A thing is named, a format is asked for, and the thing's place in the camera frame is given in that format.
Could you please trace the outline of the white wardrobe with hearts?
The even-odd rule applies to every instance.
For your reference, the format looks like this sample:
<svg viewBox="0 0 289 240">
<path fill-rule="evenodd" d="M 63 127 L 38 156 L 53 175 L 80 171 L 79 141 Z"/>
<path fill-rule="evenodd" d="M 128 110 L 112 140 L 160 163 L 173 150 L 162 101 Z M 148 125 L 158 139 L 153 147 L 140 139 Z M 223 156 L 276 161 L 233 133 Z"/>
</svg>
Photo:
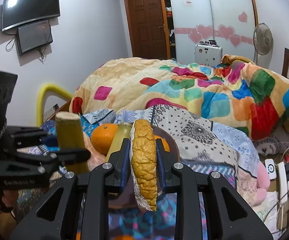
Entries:
<svg viewBox="0 0 289 240">
<path fill-rule="evenodd" d="M 223 54 L 254 59 L 252 0 L 170 0 L 177 61 L 195 61 L 195 46 L 215 40 Z"/>
</svg>

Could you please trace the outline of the pomelo piece with rind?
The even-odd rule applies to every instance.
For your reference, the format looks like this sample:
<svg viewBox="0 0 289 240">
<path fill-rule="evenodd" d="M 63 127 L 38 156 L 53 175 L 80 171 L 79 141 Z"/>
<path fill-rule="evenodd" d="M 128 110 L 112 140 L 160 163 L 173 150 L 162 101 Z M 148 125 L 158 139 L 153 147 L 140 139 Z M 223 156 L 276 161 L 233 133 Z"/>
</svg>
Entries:
<svg viewBox="0 0 289 240">
<path fill-rule="evenodd" d="M 134 196 L 143 212 L 157 208 L 157 152 L 153 129 L 148 120 L 134 121 L 129 150 Z"/>
</svg>

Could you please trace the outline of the white standing fan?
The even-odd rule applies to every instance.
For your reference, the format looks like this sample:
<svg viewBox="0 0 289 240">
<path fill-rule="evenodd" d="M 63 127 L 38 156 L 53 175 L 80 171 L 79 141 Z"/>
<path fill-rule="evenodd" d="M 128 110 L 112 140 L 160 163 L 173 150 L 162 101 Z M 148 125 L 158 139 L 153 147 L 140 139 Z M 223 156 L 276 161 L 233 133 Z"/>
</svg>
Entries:
<svg viewBox="0 0 289 240">
<path fill-rule="evenodd" d="M 273 35 L 268 25 L 259 23 L 253 31 L 254 61 L 258 63 L 260 56 L 272 56 Z"/>
</svg>

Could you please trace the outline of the yellow sugarcane piece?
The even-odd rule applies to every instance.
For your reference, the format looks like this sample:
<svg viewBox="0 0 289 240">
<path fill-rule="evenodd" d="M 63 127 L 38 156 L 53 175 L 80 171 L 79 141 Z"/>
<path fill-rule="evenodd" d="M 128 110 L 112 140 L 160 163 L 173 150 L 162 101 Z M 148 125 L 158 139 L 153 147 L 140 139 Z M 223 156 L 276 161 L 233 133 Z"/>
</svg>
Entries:
<svg viewBox="0 0 289 240">
<path fill-rule="evenodd" d="M 78 114 L 58 112 L 55 121 L 56 136 L 60 150 L 86 150 L 81 118 Z M 90 152 L 88 151 L 88 153 L 87 159 L 82 162 L 66 163 L 66 170 L 75 172 L 76 174 L 89 172 L 87 160 L 90 157 Z"/>
<path fill-rule="evenodd" d="M 108 154 L 106 156 L 106 162 L 109 161 L 109 158 L 110 158 L 112 153 L 117 152 L 121 149 L 121 145 L 123 143 L 123 140 L 125 138 L 127 138 L 127 139 L 130 138 L 131 127 L 132 127 L 132 124 L 126 123 L 126 122 L 118 125 L 118 128 L 116 130 L 116 133 L 115 133 L 113 141 L 112 141 L 112 144 L 110 145 Z"/>
</svg>

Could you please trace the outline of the small orange on sheet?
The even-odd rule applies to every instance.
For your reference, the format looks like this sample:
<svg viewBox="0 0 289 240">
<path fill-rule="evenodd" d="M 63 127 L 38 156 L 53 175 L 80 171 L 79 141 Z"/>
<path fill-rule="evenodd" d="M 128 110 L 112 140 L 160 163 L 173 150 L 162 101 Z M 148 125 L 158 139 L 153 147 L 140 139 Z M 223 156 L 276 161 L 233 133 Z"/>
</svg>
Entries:
<svg viewBox="0 0 289 240">
<path fill-rule="evenodd" d="M 114 237 L 113 240 L 135 240 L 135 239 L 130 235 L 121 235 Z"/>
</svg>

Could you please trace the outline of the white bedside cabinet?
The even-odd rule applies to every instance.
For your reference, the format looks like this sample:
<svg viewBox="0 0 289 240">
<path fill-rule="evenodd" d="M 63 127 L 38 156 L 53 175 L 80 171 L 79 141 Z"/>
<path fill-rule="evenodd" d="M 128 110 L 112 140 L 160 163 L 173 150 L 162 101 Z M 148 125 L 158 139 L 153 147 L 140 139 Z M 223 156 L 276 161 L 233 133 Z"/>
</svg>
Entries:
<svg viewBox="0 0 289 240">
<path fill-rule="evenodd" d="M 215 40 L 200 41 L 195 45 L 195 63 L 216 66 L 222 59 L 223 48 Z"/>
</svg>

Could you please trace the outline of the wall mounted television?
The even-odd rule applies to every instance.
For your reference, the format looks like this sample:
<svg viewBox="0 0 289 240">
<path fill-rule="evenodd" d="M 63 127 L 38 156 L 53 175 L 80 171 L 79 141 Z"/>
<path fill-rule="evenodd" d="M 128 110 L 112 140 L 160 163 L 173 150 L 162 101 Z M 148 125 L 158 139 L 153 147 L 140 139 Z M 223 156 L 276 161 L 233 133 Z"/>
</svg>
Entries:
<svg viewBox="0 0 289 240">
<path fill-rule="evenodd" d="M 59 0 L 4 0 L 1 14 L 1 31 L 22 24 L 61 15 Z"/>
</svg>

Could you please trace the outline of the brown wooden door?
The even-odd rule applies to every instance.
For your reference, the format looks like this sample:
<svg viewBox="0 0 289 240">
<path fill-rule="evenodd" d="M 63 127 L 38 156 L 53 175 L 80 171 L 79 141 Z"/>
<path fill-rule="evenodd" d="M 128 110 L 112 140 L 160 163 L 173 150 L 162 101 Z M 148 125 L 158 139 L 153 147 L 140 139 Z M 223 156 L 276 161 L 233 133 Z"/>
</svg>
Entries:
<svg viewBox="0 0 289 240">
<path fill-rule="evenodd" d="M 125 0 L 134 57 L 169 58 L 161 0 Z"/>
</svg>

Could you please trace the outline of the colourful patchwork quilt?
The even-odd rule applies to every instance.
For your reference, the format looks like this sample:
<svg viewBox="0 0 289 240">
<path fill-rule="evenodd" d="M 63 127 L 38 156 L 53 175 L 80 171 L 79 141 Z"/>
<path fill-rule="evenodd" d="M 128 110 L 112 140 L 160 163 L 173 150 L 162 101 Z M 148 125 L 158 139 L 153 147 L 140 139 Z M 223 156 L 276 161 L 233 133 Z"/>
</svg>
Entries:
<svg viewBox="0 0 289 240">
<path fill-rule="evenodd" d="M 253 140 L 268 137 L 279 125 L 289 132 L 289 79 L 234 55 L 216 66 L 138 57 L 108 61 L 78 87 L 70 111 L 156 105 L 188 110 Z"/>
</svg>

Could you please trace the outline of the white power strip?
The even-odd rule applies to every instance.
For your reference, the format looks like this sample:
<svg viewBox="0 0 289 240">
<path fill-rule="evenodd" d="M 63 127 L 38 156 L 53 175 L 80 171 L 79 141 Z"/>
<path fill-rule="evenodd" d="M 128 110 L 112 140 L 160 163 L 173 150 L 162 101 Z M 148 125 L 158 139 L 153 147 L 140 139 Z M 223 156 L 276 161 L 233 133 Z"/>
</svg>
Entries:
<svg viewBox="0 0 289 240">
<path fill-rule="evenodd" d="M 279 204 L 283 206 L 288 201 L 287 173 L 283 161 L 278 163 L 277 170 L 279 178 Z"/>
</svg>

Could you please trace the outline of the patterned blue bed sheet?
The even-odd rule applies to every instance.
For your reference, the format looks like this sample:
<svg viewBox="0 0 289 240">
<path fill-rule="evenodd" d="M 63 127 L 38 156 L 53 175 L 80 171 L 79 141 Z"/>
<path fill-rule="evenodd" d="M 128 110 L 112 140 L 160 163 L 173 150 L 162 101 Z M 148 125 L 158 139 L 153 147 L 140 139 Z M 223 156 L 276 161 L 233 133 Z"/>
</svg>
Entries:
<svg viewBox="0 0 289 240">
<path fill-rule="evenodd" d="M 150 108 L 149 122 L 170 135 L 180 161 L 172 173 L 175 190 L 161 190 L 157 210 L 111 211 L 109 162 L 81 175 L 66 173 L 22 219 L 10 239 L 260 239 L 270 232 L 253 211 L 237 182 L 237 174 L 256 173 L 259 157 L 248 141 L 246 153 L 220 135 L 223 125 L 181 108 Z"/>
</svg>

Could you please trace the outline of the small wall monitor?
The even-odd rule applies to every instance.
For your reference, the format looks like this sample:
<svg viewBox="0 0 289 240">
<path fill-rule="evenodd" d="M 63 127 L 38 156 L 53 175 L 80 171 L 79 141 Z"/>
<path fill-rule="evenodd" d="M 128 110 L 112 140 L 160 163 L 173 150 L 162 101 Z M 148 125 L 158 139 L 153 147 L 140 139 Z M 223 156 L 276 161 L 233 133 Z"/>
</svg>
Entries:
<svg viewBox="0 0 289 240">
<path fill-rule="evenodd" d="M 45 47 L 52 42 L 53 38 L 49 20 L 37 21 L 17 28 L 16 44 L 19 56 Z"/>
</svg>

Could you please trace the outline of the pink plush toy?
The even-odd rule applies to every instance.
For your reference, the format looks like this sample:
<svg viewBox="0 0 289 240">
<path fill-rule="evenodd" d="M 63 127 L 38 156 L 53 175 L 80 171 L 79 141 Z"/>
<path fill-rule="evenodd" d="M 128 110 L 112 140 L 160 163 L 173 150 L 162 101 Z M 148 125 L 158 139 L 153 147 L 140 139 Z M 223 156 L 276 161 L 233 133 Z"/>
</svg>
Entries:
<svg viewBox="0 0 289 240">
<path fill-rule="evenodd" d="M 254 206 L 259 206 L 267 197 L 267 191 L 270 187 L 270 178 L 262 162 L 258 163 L 257 174 L 257 192 Z"/>
</svg>

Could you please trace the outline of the peeled pomelo segment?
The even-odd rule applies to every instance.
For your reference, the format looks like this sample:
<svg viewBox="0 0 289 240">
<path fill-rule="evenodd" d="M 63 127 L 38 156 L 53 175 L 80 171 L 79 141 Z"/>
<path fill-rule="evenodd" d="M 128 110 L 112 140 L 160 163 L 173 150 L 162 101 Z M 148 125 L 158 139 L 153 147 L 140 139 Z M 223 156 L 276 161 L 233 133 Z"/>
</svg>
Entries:
<svg viewBox="0 0 289 240">
<path fill-rule="evenodd" d="M 92 171 L 94 168 L 106 162 L 106 156 L 102 155 L 101 153 L 95 150 L 95 148 L 93 147 L 91 143 L 90 138 L 84 132 L 83 132 L 83 138 L 84 138 L 84 146 L 90 152 L 90 158 L 87 161 L 87 165 L 88 165 L 89 171 Z"/>
</svg>

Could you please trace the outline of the large orange on plate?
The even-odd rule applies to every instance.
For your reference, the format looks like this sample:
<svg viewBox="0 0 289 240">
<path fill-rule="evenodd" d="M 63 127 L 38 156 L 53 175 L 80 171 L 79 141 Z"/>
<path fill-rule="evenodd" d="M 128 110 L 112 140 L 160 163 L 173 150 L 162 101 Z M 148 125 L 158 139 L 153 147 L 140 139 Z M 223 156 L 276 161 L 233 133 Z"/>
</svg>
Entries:
<svg viewBox="0 0 289 240">
<path fill-rule="evenodd" d="M 97 126 L 91 133 L 91 144 L 102 155 L 107 155 L 117 132 L 117 124 L 102 124 Z"/>
</svg>

